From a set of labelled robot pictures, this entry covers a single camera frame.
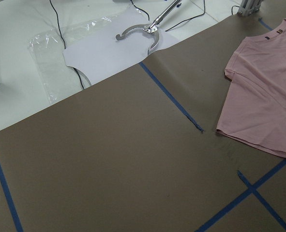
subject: wire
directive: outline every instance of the wire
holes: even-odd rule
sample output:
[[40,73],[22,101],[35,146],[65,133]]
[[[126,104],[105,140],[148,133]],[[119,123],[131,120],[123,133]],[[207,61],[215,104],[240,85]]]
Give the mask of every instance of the wire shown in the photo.
[[183,23],[183,22],[186,22],[186,21],[188,22],[188,21],[190,21],[190,20],[192,20],[192,19],[194,19],[194,18],[198,18],[198,17],[200,17],[200,16],[203,16],[203,15],[205,14],[205,12],[206,12],[205,0],[203,0],[203,4],[204,4],[204,12],[203,12],[202,14],[196,15],[196,16],[191,17],[191,18],[188,18],[188,19],[185,19],[185,20],[179,22],[178,24],[172,26],[171,28],[167,29],[166,31],[172,30],[174,27],[178,26],[179,24],[181,24],[181,23]]
[[231,8],[231,15],[233,15],[233,7],[240,7],[240,6],[232,6],[232,8]]
[[[58,29],[59,29],[60,37],[61,37],[61,39],[62,39],[62,41],[63,41],[64,49],[66,49],[65,40],[64,40],[64,38],[63,38],[63,36],[62,36],[61,29],[60,29],[58,12],[56,11],[55,7],[52,5],[51,0],[49,0],[49,2],[50,2],[50,5],[52,6],[52,8],[54,9],[54,11],[56,12],[56,15],[57,15],[57,23],[58,23]],[[75,73],[77,74],[77,76],[78,76],[78,78],[79,78],[80,85],[81,85],[82,89],[85,89],[84,86],[83,86],[83,82],[82,82],[82,80],[81,80],[81,77],[80,77],[80,75],[79,75],[78,70],[77,70],[76,68],[74,68],[74,67],[73,67],[73,69],[74,69]]]
[[148,14],[146,11],[144,11],[143,9],[138,8],[137,6],[135,6],[132,0],[130,0],[130,2],[132,3],[132,5],[133,5],[135,8],[137,8],[137,9],[139,9],[140,11],[144,12],[145,14],[147,14],[147,16],[148,16],[148,21],[150,20],[149,14]]

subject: white surface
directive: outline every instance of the white surface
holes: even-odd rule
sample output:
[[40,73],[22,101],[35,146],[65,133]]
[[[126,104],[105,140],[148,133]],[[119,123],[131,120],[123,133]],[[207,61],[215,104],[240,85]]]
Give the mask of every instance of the white surface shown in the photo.
[[[66,27],[124,11],[125,0],[52,0],[59,13],[61,27]],[[135,0],[153,20],[171,2]],[[178,21],[202,13],[203,0],[183,0],[162,23],[167,29]],[[206,0],[207,14],[170,31],[186,39],[231,15],[232,0]],[[0,2],[0,130],[49,106],[36,65],[28,50],[34,35],[57,30],[55,12],[49,0],[3,0]]]
[[[120,41],[116,40],[116,35],[122,34],[130,26],[148,23],[135,7],[130,6],[96,34],[66,48],[63,52],[65,63],[83,72],[92,85],[103,81],[147,57],[147,50],[154,43],[154,39],[143,29],[134,29]],[[168,48],[179,42],[168,32],[162,29],[158,31],[160,40],[153,51]]]

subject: white floor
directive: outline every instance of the white floor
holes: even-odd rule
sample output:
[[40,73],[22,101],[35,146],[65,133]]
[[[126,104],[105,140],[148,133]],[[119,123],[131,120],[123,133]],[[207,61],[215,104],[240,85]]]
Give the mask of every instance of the white floor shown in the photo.
[[[134,0],[153,20],[173,0]],[[121,14],[129,0],[52,0],[66,27],[103,16]],[[241,0],[206,0],[206,14],[169,33],[184,40],[231,15]],[[161,23],[164,29],[203,12],[203,0],[183,0],[178,14]],[[39,72],[28,49],[30,38],[57,29],[49,0],[0,1],[0,130],[50,106]]]

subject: metal bracket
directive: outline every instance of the metal bracket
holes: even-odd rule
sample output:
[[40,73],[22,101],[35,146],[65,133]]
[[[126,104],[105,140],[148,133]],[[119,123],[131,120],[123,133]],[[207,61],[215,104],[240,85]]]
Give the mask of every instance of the metal bracket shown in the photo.
[[263,0],[243,0],[238,11],[240,16],[250,16],[252,13],[259,11]]

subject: pink t-shirt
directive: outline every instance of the pink t-shirt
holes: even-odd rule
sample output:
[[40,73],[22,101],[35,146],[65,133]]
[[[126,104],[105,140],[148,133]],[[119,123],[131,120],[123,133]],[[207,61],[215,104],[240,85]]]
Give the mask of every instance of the pink t-shirt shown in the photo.
[[246,37],[229,60],[230,88],[217,132],[286,158],[286,19]]

